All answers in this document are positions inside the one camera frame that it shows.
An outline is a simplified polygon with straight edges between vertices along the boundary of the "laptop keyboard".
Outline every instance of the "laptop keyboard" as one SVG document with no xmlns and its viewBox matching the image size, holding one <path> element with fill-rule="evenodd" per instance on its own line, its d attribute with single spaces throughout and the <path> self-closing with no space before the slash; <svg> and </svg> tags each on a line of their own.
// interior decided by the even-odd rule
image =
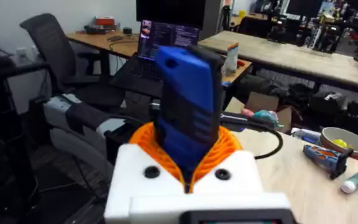
<svg viewBox="0 0 358 224">
<path fill-rule="evenodd" d="M 139 63 L 137 68 L 131 70 L 131 74 L 141 78 L 147 78 L 156 82 L 162 82 L 162 75 L 154 63 Z"/>
</svg>

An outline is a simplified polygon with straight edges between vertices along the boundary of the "laptop screen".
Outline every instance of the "laptop screen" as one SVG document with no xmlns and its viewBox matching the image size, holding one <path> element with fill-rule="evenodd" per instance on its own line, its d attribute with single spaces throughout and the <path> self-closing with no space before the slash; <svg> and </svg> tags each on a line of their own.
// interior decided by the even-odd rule
<svg viewBox="0 0 358 224">
<path fill-rule="evenodd" d="M 154 60 L 159 46 L 195 45 L 198 34 L 197 28 L 143 20 L 140 27 L 139 57 Z"/>
</svg>

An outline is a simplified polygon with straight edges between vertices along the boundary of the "bowl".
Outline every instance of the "bowl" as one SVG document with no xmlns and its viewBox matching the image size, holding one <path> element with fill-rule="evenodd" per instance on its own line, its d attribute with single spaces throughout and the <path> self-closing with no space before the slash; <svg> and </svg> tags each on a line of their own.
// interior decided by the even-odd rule
<svg viewBox="0 0 358 224">
<path fill-rule="evenodd" d="M 325 147 L 326 149 L 333 149 L 337 152 L 345 151 L 345 148 L 333 143 L 333 141 L 336 139 L 342 139 L 344 142 L 346 142 L 347 145 L 354 150 L 351 157 L 358 160 L 358 135 L 341 128 L 324 128 L 321 132 L 321 146 Z"/>
</svg>

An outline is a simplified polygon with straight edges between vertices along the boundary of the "computer monitor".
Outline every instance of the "computer monitor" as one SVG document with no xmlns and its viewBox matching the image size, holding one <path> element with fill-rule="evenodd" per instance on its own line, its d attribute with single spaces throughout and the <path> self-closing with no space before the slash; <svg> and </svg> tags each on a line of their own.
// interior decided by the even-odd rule
<svg viewBox="0 0 358 224">
<path fill-rule="evenodd" d="M 136 0 L 136 19 L 202 29 L 206 0 Z"/>
<path fill-rule="evenodd" d="M 317 17 L 322 3 L 323 0 L 290 0 L 287 13 L 314 18 Z"/>
<path fill-rule="evenodd" d="M 199 32 L 199 29 L 188 26 L 143 20 L 140 27 L 138 56 L 154 60 L 159 46 L 195 45 Z"/>
</svg>

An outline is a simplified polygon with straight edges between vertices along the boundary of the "laptop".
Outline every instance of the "laptop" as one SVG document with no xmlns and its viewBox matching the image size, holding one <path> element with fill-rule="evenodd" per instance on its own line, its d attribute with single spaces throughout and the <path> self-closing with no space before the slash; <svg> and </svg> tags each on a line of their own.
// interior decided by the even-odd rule
<svg viewBox="0 0 358 224">
<path fill-rule="evenodd" d="M 154 60 L 158 47 L 196 45 L 199 33 L 200 30 L 197 28 L 143 20 L 137 54 L 120 68 L 110 84 L 160 98 L 163 86 L 162 74 Z"/>
</svg>

